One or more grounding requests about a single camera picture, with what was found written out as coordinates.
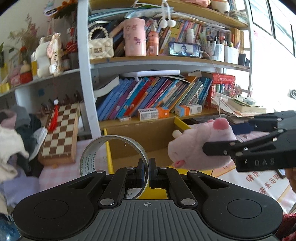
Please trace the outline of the person right hand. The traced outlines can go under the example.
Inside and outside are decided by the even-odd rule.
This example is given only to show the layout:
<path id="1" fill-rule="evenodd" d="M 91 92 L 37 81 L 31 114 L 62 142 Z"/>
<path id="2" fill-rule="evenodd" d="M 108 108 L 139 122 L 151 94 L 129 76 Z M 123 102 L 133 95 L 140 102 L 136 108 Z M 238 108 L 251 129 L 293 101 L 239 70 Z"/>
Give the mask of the person right hand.
<path id="1" fill-rule="evenodd" d="M 285 169 L 286 177 L 294 193 L 296 193 L 296 168 Z"/>

